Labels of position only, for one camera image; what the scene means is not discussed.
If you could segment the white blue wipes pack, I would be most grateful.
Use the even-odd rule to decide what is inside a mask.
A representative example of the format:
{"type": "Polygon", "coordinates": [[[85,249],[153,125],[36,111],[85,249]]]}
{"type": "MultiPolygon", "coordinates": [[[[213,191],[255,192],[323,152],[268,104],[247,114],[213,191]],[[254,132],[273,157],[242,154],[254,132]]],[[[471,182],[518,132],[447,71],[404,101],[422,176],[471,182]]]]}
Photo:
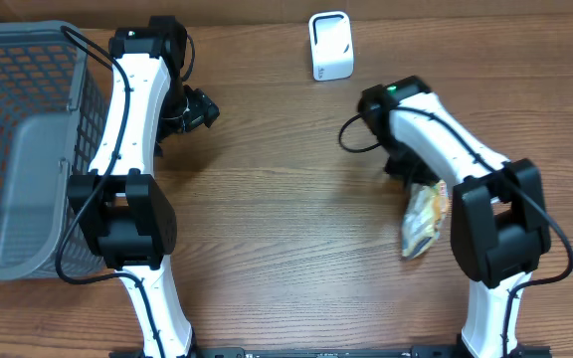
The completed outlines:
{"type": "Polygon", "coordinates": [[[440,237],[449,211],[445,181],[433,185],[414,183],[401,226],[402,257],[412,260],[423,254],[440,237]]]}

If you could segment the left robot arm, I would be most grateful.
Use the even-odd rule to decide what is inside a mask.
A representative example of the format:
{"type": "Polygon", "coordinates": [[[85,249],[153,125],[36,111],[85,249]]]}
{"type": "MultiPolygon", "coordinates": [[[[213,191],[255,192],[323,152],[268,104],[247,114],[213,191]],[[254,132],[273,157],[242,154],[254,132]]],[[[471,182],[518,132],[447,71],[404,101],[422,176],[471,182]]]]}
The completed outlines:
{"type": "Polygon", "coordinates": [[[153,174],[160,143],[172,134],[209,127],[220,110],[186,82],[195,45],[172,15],[150,18],[145,27],[116,30],[106,49],[78,31],[62,33],[112,71],[112,95],[97,152],[85,174],[70,176],[67,199],[75,213],[65,235],[81,230],[106,274],[75,278],[65,272],[64,244],[55,267],[72,285],[119,279],[130,297],[141,332],[139,357],[196,357],[191,323],[181,308],[171,268],[177,240],[173,206],[153,174]]]}

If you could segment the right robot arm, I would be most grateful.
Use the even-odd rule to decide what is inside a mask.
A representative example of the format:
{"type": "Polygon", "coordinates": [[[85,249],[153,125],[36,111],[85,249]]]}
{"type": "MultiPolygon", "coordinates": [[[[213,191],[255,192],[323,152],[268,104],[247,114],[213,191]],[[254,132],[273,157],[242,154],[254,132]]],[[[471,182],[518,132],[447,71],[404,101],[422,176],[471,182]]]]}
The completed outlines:
{"type": "Polygon", "coordinates": [[[416,76],[364,90],[357,111],[389,153],[390,174],[443,180],[449,190],[451,248],[470,280],[467,320],[450,356],[550,356],[550,348],[515,337],[516,288],[551,248],[538,168],[478,141],[416,76]]]}

